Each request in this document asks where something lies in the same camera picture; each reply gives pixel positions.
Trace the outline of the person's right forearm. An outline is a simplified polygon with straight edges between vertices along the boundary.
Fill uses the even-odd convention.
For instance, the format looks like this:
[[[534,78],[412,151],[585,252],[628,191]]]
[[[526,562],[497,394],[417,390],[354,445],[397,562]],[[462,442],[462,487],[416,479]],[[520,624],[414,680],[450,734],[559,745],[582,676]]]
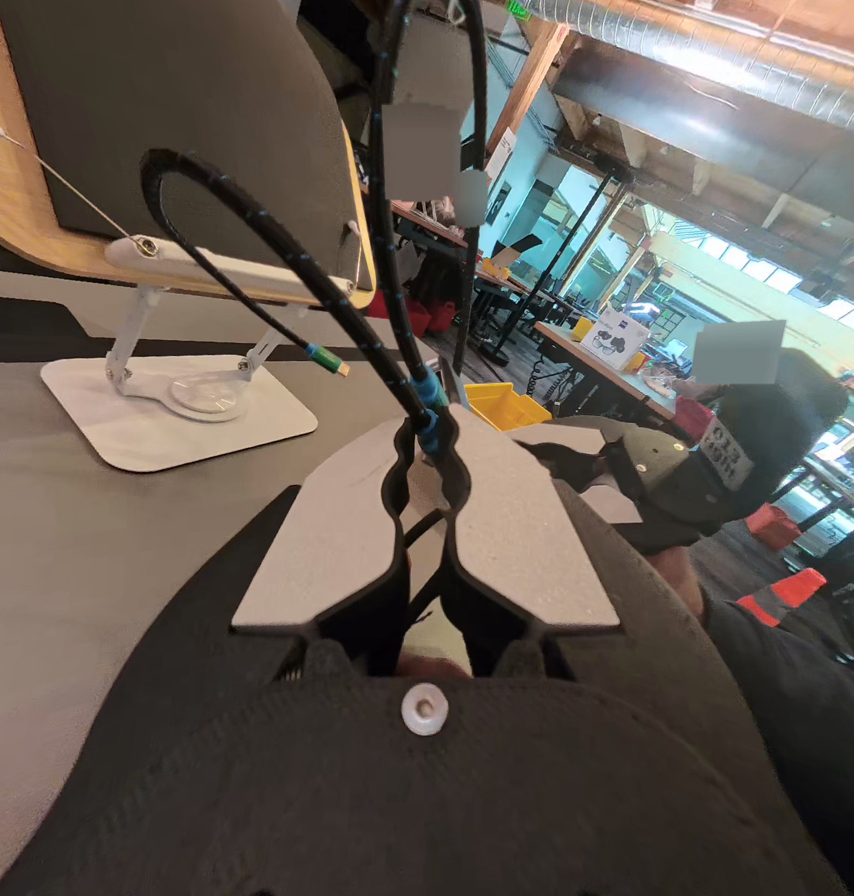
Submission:
[[[677,592],[741,689],[802,822],[854,894],[854,671],[698,585]]]

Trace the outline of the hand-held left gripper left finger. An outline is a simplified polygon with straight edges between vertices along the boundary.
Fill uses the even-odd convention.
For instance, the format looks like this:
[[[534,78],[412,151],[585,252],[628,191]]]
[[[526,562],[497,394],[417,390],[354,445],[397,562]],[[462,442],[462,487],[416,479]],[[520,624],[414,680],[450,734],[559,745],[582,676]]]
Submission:
[[[291,633],[400,566],[411,427],[387,420],[330,455],[303,481],[247,588],[232,628]]]

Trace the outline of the wooden table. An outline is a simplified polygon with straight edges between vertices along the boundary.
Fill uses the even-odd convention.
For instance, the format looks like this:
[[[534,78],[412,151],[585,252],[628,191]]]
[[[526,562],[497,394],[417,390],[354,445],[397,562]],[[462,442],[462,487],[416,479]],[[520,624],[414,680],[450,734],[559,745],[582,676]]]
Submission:
[[[546,342],[553,342],[567,354],[569,363],[574,368],[591,369],[588,378],[603,378],[621,392],[643,404],[651,415],[661,420],[671,421],[675,417],[675,398],[666,397],[648,386],[638,373],[624,372],[613,368],[599,357],[584,349],[579,342],[570,338],[570,330],[566,327],[537,322],[533,330],[539,333]]]

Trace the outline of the white printed box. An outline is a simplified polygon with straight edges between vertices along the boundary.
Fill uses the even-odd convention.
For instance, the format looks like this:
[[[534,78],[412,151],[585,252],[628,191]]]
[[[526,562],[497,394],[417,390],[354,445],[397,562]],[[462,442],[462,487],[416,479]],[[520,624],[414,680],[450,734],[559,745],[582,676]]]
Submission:
[[[580,342],[603,364],[623,372],[649,337],[649,329],[621,312],[605,308]]]

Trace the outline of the yellow plastic bin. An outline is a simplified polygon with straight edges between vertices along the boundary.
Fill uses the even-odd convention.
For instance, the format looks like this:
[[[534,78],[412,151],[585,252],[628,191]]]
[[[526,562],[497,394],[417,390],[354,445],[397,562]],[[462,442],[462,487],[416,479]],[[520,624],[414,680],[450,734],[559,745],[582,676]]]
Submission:
[[[467,384],[465,391],[473,413],[499,431],[529,427],[553,418],[532,397],[516,393],[511,383]]]

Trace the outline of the person's right hand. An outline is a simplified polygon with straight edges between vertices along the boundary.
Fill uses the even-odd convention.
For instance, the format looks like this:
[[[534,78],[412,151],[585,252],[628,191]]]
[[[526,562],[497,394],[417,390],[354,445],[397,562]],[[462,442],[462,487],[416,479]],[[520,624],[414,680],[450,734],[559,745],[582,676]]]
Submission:
[[[690,613],[698,621],[703,621],[705,597],[690,564],[688,548],[673,546],[657,554],[648,554],[645,560],[668,583]]]

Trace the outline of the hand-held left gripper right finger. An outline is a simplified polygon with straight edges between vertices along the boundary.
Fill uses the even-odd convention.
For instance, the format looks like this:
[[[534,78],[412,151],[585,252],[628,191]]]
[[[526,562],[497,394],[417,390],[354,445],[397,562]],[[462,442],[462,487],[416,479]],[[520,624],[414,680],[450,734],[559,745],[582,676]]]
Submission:
[[[449,518],[442,606],[467,640],[610,631],[620,618],[534,450],[478,418],[446,418],[441,479]]]

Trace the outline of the grey panel with wooden rim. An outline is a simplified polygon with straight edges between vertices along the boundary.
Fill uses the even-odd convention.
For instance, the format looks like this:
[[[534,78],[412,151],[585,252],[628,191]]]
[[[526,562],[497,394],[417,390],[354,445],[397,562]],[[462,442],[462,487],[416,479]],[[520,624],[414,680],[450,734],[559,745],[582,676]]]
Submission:
[[[140,162],[168,148],[266,207],[355,308],[376,274],[351,141],[282,2],[0,2],[0,245],[48,271],[228,294],[112,263],[119,228],[163,237]]]

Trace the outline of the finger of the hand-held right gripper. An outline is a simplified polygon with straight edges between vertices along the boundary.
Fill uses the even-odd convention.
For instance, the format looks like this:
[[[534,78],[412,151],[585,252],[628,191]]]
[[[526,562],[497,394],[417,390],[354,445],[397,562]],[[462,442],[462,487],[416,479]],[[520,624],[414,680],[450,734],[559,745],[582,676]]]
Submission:
[[[581,498],[601,519],[612,526],[641,524],[644,521],[634,501],[616,487],[594,484],[581,493]]]
[[[558,425],[519,427],[509,431],[509,438],[524,447],[555,445],[589,456],[600,455],[607,444],[599,429]]]

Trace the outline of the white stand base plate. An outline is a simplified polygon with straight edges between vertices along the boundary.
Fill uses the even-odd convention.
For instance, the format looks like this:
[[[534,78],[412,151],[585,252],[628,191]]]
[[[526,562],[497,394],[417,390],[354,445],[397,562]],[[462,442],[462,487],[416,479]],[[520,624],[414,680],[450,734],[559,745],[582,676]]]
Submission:
[[[102,358],[52,361],[41,378],[107,464],[152,473],[310,434],[318,420],[263,366],[236,355],[138,357],[116,385]]]

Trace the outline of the orange cone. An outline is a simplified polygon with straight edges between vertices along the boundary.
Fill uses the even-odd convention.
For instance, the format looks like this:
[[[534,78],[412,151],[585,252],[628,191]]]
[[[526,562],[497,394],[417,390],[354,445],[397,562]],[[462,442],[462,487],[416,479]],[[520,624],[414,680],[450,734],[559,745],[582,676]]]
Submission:
[[[735,604],[758,622],[776,628],[825,585],[826,577],[808,567],[741,597]]]

